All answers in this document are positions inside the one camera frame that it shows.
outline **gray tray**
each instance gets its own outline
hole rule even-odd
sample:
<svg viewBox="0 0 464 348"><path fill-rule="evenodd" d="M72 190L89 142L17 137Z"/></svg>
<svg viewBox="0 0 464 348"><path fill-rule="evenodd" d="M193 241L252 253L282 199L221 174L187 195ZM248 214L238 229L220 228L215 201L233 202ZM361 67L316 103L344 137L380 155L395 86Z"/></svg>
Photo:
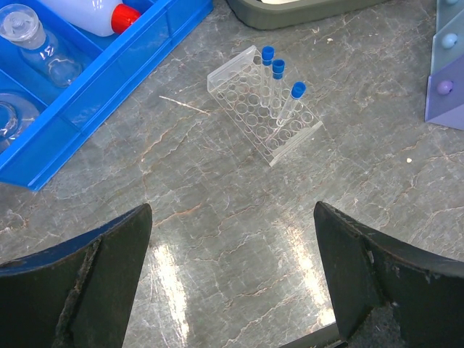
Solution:
<svg viewBox="0 0 464 348"><path fill-rule="evenodd" d="M299 0L282 5L257 0L227 0L232 11L246 25L256 29L277 29L380 4L385 0Z"/></svg>

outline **blue test tube cap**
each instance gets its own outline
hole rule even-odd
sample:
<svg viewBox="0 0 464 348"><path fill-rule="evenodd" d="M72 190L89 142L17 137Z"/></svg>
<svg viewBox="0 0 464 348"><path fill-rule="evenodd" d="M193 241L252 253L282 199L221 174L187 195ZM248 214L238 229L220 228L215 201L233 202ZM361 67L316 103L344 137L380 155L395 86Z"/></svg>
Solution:
<svg viewBox="0 0 464 348"><path fill-rule="evenodd" d="M275 50L272 46L265 46L262 48L261 57L262 57L263 65L269 66L272 64L273 58L274 58L274 52Z"/></svg>
<svg viewBox="0 0 464 348"><path fill-rule="evenodd" d="M300 99L306 91L306 85L303 82L296 82L291 89L291 97L293 99Z"/></svg>
<svg viewBox="0 0 464 348"><path fill-rule="evenodd" d="M276 59L273 61L273 78L280 80L283 77L283 69L285 69L285 61Z"/></svg>

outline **gray marble surface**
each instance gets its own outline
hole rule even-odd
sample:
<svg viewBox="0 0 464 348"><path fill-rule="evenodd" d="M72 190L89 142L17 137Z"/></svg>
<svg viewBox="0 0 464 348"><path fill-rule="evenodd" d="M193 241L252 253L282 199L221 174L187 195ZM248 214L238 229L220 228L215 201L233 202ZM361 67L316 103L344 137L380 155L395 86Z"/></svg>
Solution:
<svg viewBox="0 0 464 348"><path fill-rule="evenodd" d="M312 209L324 200L464 260L464 133L423 122L433 0L283 30L223 0L39 193L0 186L0 261L148 202L154 212L125 347L278 347L334 317ZM323 127L270 168L206 77L273 44Z"/></svg>

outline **blue plastic bin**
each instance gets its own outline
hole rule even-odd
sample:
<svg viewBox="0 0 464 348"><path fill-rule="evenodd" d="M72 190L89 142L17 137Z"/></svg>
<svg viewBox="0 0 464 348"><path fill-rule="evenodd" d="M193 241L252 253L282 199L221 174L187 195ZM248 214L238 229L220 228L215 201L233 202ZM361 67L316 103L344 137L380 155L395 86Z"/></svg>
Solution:
<svg viewBox="0 0 464 348"><path fill-rule="evenodd" d="M65 22L36 0L27 5L86 64L66 89L55 88L0 38L0 91L26 95L44 109L0 154L0 181L37 191L135 87L212 10L212 0L127 0L142 16L120 36L101 38Z"/></svg>

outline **red cap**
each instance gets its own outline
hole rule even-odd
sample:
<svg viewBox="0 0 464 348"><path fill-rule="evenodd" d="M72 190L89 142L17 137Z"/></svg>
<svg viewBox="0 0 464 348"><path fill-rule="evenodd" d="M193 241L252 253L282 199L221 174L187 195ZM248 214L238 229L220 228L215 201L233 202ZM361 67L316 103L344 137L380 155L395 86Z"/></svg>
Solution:
<svg viewBox="0 0 464 348"><path fill-rule="evenodd" d="M128 5L119 4L111 16L111 28L116 34L123 33L140 17L140 12Z"/></svg>

